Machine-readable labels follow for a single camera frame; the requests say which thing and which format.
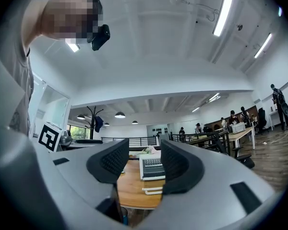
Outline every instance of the window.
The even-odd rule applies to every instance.
[[[73,139],[89,139],[91,130],[89,128],[81,128],[78,126],[67,125],[67,130],[71,131]]]
[[[85,139],[85,128],[71,125],[71,135],[73,139]]]
[[[90,138],[90,134],[91,134],[91,129],[86,128],[86,131],[85,131],[85,139],[89,139],[89,138]]]

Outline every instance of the desk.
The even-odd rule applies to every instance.
[[[253,143],[253,149],[255,149],[255,137],[254,137],[254,128],[249,127],[246,128],[244,131],[237,133],[237,134],[229,134],[228,138],[229,141],[234,141],[236,148],[239,147],[239,139],[241,139],[243,136],[245,136],[248,133],[252,133],[252,143]]]
[[[275,111],[269,113],[269,119],[270,119],[270,124],[271,124],[271,129],[272,129],[272,131],[273,131],[274,125],[273,125],[271,116],[272,116],[273,114],[275,114],[275,113],[278,113],[278,111],[275,110]]]
[[[165,180],[141,181],[138,160],[128,160],[124,171],[117,181],[120,205],[136,209],[156,208],[162,195],[146,195],[142,188],[162,187]]]

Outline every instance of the person standing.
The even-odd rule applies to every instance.
[[[247,124],[248,127],[251,127],[251,119],[250,114],[244,109],[244,107],[241,107],[242,113],[240,114],[240,118],[243,120],[244,123]]]
[[[273,90],[273,101],[277,106],[277,112],[279,115],[280,123],[282,125],[282,130],[284,131],[285,128],[283,115],[285,116],[286,128],[288,130],[288,116],[283,112],[282,109],[282,104],[285,102],[285,97],[282,91],[277,89],[274,84],[271,84],[271,89]]]
[[[196,134],[201,134],[203,132],[202,127],[200,125],[200,123],[196,124],[196,128],[195,128],[195,133]]]
[[[236,125],[238,123],[240,123],[240,121],[237,118],[237,116],[235,115],[235,111],[231,110],[230,111],[230,118],[229,118],[229,125],[232,126],[232,125]]]
[[[22,90],[9,124],[11,129],[29,134],[28,107],[34,91],[31,43],[43,35],[87,44],[96,36],[102,14],[100,0],[15,0],[0,26],[0,70],[3,68],[1,71]]]
[[[180,136],[180,141],[181,142],[185,142],[185,132],[183,130],[183,127],[180,128],[180,131],[179,131],[179,136]]]

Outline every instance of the coat rack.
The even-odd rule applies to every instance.
[[[104,109],[102,109],[102,110],[98,111],[97,113],[95,113],[96,112],[96,106],[94,106],[94,113],[93,113],[91,108],[89,108],[88,106],[87,106],[87,108],[90,109],[90,111],[92,113],[92,122],[90,123],[90,122],[85,120],[90,125],[90,127],[88,127],[88,126],[85,126],[85,127],[89,128],[91,130],[91,132],[90,132],[90,140],[92,140],[93,137],[94,137],[95,117],[96,117],[97,113],[103,111]]]

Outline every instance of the office chair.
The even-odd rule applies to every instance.
[[[221,127],[220,127],[220,125],[218,125],[218,124],[216,124],[215,126],[214,126],[214,129],[215,130],[217,130],[217,129],[220,129]]]
[[[265,119],[265,110],[263,108],[259,108],[258,117],[259,119],[258,119],[257,128],[259,129],[259,133],[263,134],[263,132],[265,131],[269,132],[269,129],[264,127],[267,124],[267,121]]]
[[[238,147],[238,148],[233,149],[233,151],[235,151],[235,159],[238,160],[240,163],[243,163],[249,169],[253,168],[255,166],[255,163],[251,159],[252,155],[250,153],[242,155],[242,156],[238,156],[239,155],[238,152],[241,148],[243,147]]]

